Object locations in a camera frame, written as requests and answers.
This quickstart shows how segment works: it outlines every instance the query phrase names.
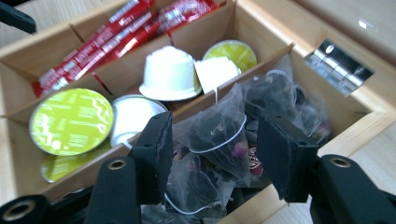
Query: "metal hinge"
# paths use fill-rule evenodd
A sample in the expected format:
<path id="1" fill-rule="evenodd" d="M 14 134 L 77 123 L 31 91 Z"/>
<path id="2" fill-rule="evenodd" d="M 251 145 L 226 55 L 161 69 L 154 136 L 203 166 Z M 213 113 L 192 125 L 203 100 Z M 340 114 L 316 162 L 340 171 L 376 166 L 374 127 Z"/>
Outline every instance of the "metal hinge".
<path id="1" fill-rule="evenodd" d="M 360 87 L 373 74 L 330 40 L 325 40 L 305 61 L 345 96 Z"/>

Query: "wooden box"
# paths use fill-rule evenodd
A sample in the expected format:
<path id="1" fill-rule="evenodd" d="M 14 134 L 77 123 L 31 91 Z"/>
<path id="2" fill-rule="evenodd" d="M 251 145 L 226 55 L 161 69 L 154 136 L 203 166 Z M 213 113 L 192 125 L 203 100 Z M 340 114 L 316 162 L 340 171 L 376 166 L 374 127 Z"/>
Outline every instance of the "wooden box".
<path id="1" fill-rule="evenodd" d="M 158 7 L 164 7 L 171 1 L 158 2 L 161 2 Z M 46 154 L 32 142 L 28 129 L 33 110 L 45 98 L 35 97 L 32 82 L 57 65 L 125 3 L 125 0 L 115 1 L 0 49 L 0 88 L 4 114 L 0 123 L 1 150 L 4 161 L 7 161 L 0 164 L 0 203 L 33 193 L 43 193 L 56 200 L 68 192 L 92 185 L 103 161 L 128 153 L 127 147 L 119 145 L 65 178 L 48 184 L 39 172 Z M 175 47 L 187 51 L 195 59 L 201 59 L 209 47 L 224 39 L 242 40 L 254 49 L 258 65 L 222 85 L 219 88 L 220 97 L 235 82 L 264 74 L 282 56 L 289 54 L 295 82 L 306 91 L 318 92 L 328 108 L 332 134 L 319 155 L 332 153 L 356 158 L 381 189 L 396 193 L 396 176 L 392 172 L 396 168 L 392 159 L 396 156 L 396 68 L 390 63 L 391 60 L 377 56 L 360 42 L 289 0 L 229 0 L 217 11 L 175 30 L 172 37 Z M 348 96 L 340 93 L 305 62 L 306 57 L 325 39 L 330 39 L 348 55 L 374 71 L 362 86 Z M 100 68 L 97 74 L 111 91 L 117 95 L 126 94 L 142 83 L 146 55 L 167 45 L 171 45 L 167 35 L 157 37 Z M 98 91 L 112 99 L 92 76 L 84 76 L 65 88 L 76 87 Z M 214 92 L 201 95 L 175 109 L 174 122 L 214 103 Z M 263 223 L 273 214 L 279 214 L 277 211 L 284 205 L 270 186 L 221 223 Z"/>

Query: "metal grommet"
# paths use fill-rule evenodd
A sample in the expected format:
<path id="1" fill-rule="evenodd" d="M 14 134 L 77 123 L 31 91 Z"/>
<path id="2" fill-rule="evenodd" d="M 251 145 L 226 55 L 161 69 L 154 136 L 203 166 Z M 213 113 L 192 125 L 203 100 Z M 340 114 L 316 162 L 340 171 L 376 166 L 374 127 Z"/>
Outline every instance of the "metal grommet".
<path id="1" fill-rule="evenodd" d="M 330 158 L 330 162 L 333 165 L 336 165 L 336 166 L 341 167 L 341 168 L 349 168 L 351 166 L 349 161 L 346 161 L 346 160 L 344 160 L 342 158 L 339 158 L 339 157 Z"/>
<path id="2" fill-rule="evenodd" d="M 15 203 L 3 214 L 4 221 L 14 221 L 18 220 L 30 212 L 35 208 L 35 201 L 33 200 L 25 200 L 22 202 Z"/>
<path id="3" fill-rule="evenodd" d="M 108 164 L 108 169 L 110 170 L 119 170 L 126 165 L 126 161 L 124 160 L 115 160 Z"/>

